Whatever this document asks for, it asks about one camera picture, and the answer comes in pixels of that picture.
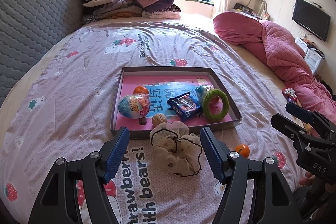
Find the person's right hand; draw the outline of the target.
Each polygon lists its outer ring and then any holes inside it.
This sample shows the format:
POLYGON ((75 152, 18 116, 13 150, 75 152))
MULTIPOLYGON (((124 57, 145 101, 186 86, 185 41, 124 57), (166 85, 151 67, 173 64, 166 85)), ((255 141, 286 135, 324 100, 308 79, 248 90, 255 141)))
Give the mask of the person's right hand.
POLYGON ((311 186, 314 182, 315 176, 310 173, 306 172, 305 176, 299 180, 299 184, 301 186, 311 186))

